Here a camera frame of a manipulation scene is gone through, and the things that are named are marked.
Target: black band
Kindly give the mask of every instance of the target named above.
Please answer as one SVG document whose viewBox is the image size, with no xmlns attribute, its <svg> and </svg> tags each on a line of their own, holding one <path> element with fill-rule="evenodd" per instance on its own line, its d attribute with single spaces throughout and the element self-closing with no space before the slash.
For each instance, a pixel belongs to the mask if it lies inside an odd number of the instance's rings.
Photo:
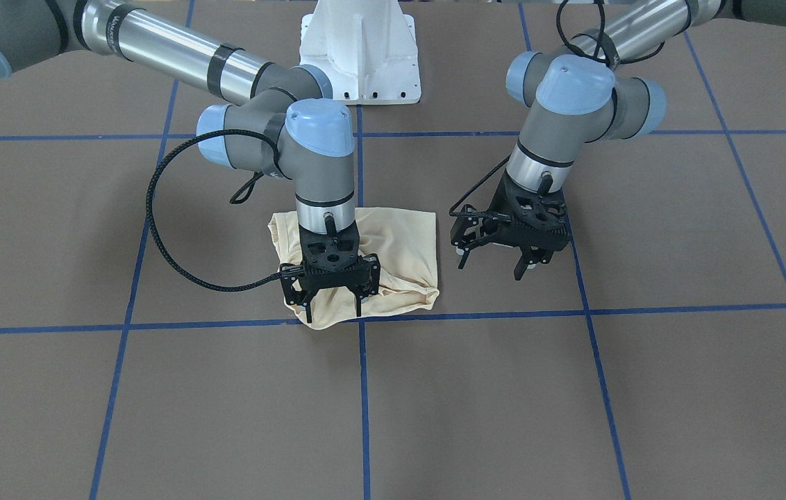
<svg viewBox="0 0 786 500">
<path fill-rule="evenodd" d="M 603 133 L 600 134 L 599 137 L 597 137 L 597 139 L 588 140 L 587 142 L 585 142 L 585 144 L 590 144 L 590 142 L 597 142 L 597 140 L 603 139 L 603 137 L 605 137 L 606 134 L 609 133 L 609 130 L 612 129 L 612 125 L 615 123 L 615 115 L 617 113 L 618 113 L 618 92 L 615 92 L 615 87 L 613 87 L 612 88 L 612 118 L 609 120 L 609 126 L 606 127 L 606 130 L 604 130 Z"/>
<path fill-rule="evenodd" d="M 272 64 L 272 62 L 267 62 L 257 70 L 257 75 L 254 75 L 254 83 L 251 84 L 251 99 L 257 95 L 257 82 L 260 82 L 260 77 L 263 76 L 263 72 L 266 71 L 267 67 L 272 66 Z"/>
<path fill-rule="evenodd" d="M 297 201 L 300 201 L 301 203 L 304 203 L 304 205 L 318 206 L 318 208 L 329 208 L 329 206 L 343 205 L 343 203 L 346 203 L 349 200 L 352 200 L 353 199 L 353 193 L 349 193 L 349 195 L 346 195 L 345 197 L 342 197 L 342 199 L 339 199 L 337 201 L 310 201 L 308 199 L 302 199 L 302 197 L 298 196 L 297 193 L 294 193 L 294 197 L 296 197 Z"/>
<path fill-rule="evenodd" d="M 62 15 L 62 9 L 57 6 L 56 0 L 44 0 L 47 3 L 47 8 L 53 14 L 53 20 L 57 23 L 57 31 L 60 32 L 60 50 L 57 55 L 60 55 L 69 48 L 69 25 L 66 25 L 66 18 Z"/>
<path fill-rule="evenodd" d="M 221 91 L 221 75 L 224 73 L 229 56 L 238 50 L 241 48 L 221 44 L 220 47 L 217 47 L 215 54 L 211 56 L 211 62 L 208 63 L 208 91 L 211 92 L 211 95 L 224 99 L 224 93 Z"/>
<path fill-rule="evenodd" d="M 692 26 L 692 15 L 698 13 L 699 9 L 698 2 L 695 2 L 695 9 L 692 9 L 692 4 L 694 3 L 690 2 L 689 0 L 684 0 L 684 2 L 686 3 L 686 24 L 683 26 L 681 31 L 678 31 L 678 35 L 684 31 L 687 31 L 689 26 Z"/>
<path fill-rule="evenodd" d="M 530 159 L 533 159 L 539 162 L 540 164 L 548 165 L 548 167 L 567 168 L 567 167 L 571 167 L 575 163 L 574 161 L 561 162 L 561 161 L 554 161 L 554 160 L 542 158 L 541 156 L 536 155 L 532 151 L 529 151 L 529 149 L 527 149 L 526 146 L 523 145 L 523 142 L 521 142 L 520 139 L 517 139 L 517 148 L 519 148 L 520 151 L 523 151 L 524 155 L 529 156 Z"/>
<path fill-rule="evenodd" d="M 603 49 L 603 55 L 606 56 L 606 66 L 608 66 L 609 69 L 616 69 L 616 67 L 621 64 L 621 56 L 618 54 L 618 48 L 615 47 L 615 42 L 605 33 L 600 33 L 599 37 L 600 48 Z"/>
<path fill-rule="evenodd" d="M 720 16 L 720 13 L 724 11 L 724 7 L 726 7 L 726 0 L 720 0 L 720 9 L 717 9 L 717 13 L 714 14 L 714 17 Z"/>
<path fill-rule="evenodd" d="M 275 91 L 282 92 L 282 94 L 285 94 L 285 95 L 287 95 L 288 97 L 291 98 L 291 102 L 297 102 L 297 98 L 294 97 L 294 94 L 291 94 L 291 92 L 286 91 L 284 88 L 281 88 L 281 87 L 270 87 L 267 90 L 275 90 Z"/>
<path fill-rule="evenodd" d="M 733 0 L 733 16 L 735 19 L 745 20 L 745 14 L 742 13 L 742 0 Z"/>
<path fill-rule="evenodd" d="M 646 124 L 646 121 L 649 119 L 649 111 L 653 108 L 653 93 L 649 92 L 649 85 L 647 85 L 646 82 L 643 81 L 643 78 L 636 78 L 636 79 L 640 80 L 640 83 L 643 83 L 643 86 L 646 88 L 646 95 L 649 96 L 649 106 L 646 107 L 646 117 L 643 118 L 643 124 L 640 124 L 640 128 L 637 129 L 637 132 L 632 133 L 630 137 L 625 137 L 625 140 L 633 139 L 635 136 L 637 136 L 638 133 L 640 133 L 641 130 L 643 130 L 643 126 Z"/>
<path fill-rule="evenodd" d="M 91 47 L 88 47 L 87 42 L 85 42 L 85 33 L 81 29 L 81 23 L 84 22 L 86 4 L 87 0 L 78 0 L 75 3 L 75 10 L 72 12 L 72 28 L 75 29 L 75 38 L 78 38 L 79 44 L 87 50 L 91 50 Z"/>
<path fill-rule="evenodd" d="M 121 31 L 121 23 L 124 21 L 124 18 L 127 17 L 127 14 L 132 13 L 134 10 L 140 9 L 142 9 L 142 7 L 131 6 L 129 3 L 123 3 L 113 9 L 112 13 L 110 13 L 110 16 L 106 20 L 106 44 L 108 44 L 110 49 L 114 51 L 116 55 L 124 57 L 124 59 L 127 59 L 127 56 L 122 53 L 121 42 L 118 42 L 118 33 Z"/>
</svg>

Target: aluminum tube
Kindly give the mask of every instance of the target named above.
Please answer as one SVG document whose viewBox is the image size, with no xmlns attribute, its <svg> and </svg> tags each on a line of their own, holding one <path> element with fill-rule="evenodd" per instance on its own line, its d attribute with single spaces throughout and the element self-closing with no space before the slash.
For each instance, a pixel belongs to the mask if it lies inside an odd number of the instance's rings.
<svg viewBox="0 0 786 500">
<path fill-rule="evenodd" d="M 81 22 L 88 48 L 100 54 L 116 53 L 107 37 L 110 25 L 116 33 L 118 55 L 210 91 L 208 65 L 221 47 L 220 41 L 139 8 L 119 20 L 113 13 L 123 5 L 115 0 L 91 0 L 86 4 Z M 234 104 L 247 102 L 260 68 L 268 62 L 244 50 L 229 54 L 219 80 L 222 97 Z"/>
<path fill-rule="evenodd" d="M 606 35 L 612 38 L 619 59 L 640 57 L 678 34 L 686 26 L 689 8 L 685 0 L 646 0 L 615 19 L 607 20 Z M 598 29 L 577 35 L 571 42 L 593 54 Z"/>
</svg>

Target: yellow fabric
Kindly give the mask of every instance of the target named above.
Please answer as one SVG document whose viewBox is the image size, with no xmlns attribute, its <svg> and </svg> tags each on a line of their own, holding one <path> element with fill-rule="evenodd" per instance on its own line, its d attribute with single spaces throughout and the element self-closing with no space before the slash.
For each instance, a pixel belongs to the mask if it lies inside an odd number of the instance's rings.
<svg viewBox="0 0 786 500">
<path fill-rule="evenodd" d="M 362 304 L 362 317 L 394 316 L 416 309 L 432 309 L 440 296 L 437 276 L 437 219 L 435 213 L 398 208 L 357 208 L 359 253 L 377 253 L 381 287 Z M 301 238 L 297 212 L 274 213 L 269 222 L 279 262 L 300 265 Z M 320 290 L 312 302 L 313 323 L 307 313 L 286 304 L 301 323 L 321 330 L 356 317 L 355 297 L 346 288 Z"/>
</svg>

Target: crumpled cloth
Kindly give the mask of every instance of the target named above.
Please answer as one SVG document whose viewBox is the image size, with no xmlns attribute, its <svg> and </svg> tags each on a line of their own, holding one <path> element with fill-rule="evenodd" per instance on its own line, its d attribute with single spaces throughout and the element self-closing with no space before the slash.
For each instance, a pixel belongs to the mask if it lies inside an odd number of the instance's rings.
<svg viewBox="0 0 786 500">
<path fill-rule="evenodd" d="M 440 296 L 437 275 L 437 219 L 435 213 L 399 208 L 357 208 L 359 253 L 377 253 L 381 286 L 362 304 L 362 317 L 395 316 L 416 309 L 432 309 Z M 274 213 L 269 222 L 280 263 L 300 265 L 301 238 L 297 212 Z M 287 303 L 301 323 L 321 330 L 356 317 L 356 298 L 346 288 L 320 290 L 312 301 L 313 323 L 306 311 Z"/>
</svg>

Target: silver arm tube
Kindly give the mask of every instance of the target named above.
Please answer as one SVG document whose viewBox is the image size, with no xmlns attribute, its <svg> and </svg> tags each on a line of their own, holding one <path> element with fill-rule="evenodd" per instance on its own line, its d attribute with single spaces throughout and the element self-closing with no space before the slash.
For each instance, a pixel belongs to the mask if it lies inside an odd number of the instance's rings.
<svg viewBox="0 0 786 500">
<path fill-rule="evenodd" d="M 243 49 L 225 49 L 219 40 L 115 0 L 88 2 L 81 32 L 95 53 L 116 53 L 234 104 L 244 104 L 253 96 L 260 70 L 269 64 Z M 212 85 L 209 66 L 215 54 L 222 54 L 225 63 Z"/>
<path fill-rule="evenodd" d="M 720 0 L 639 0 L 628 12 L 606 22 L 605 34 L 612 40 L 618 59 L 635 59 L 689 26 L 714 19 L 720 3 Z M 571 43 L 583 53 L 593 54 L 597 38 L 599 30 L 592 29 L 577 35 Z M 615 54 L 607 55 L 612 60 Z"/>
</svg>

